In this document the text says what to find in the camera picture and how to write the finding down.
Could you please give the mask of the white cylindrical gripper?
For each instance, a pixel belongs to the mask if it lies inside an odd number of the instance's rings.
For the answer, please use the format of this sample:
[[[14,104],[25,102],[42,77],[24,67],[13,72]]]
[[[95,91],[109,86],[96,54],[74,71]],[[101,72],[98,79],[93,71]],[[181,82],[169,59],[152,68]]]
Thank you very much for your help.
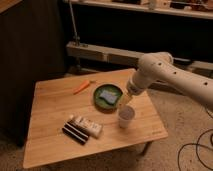
[[[124,93],[119,99],[119,108],[123,108],[125,105],[127,105],[132,100],[132,95],[138,96],[146,90],[146,88],[139,82],[134,82],[132,79],[128,80],[126,88],[128,93]]]

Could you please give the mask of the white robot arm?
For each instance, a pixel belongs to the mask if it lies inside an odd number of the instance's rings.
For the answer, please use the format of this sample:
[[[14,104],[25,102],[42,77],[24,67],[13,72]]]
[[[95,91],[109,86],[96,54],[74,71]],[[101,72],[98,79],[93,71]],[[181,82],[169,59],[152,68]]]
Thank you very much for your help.
[[[145,53],[139,58],[138,69],[128,80],[126,92],[117,106],[122,108],[157,80],[168,83],[213,112],[213,79],[175,67],[168,52]]]

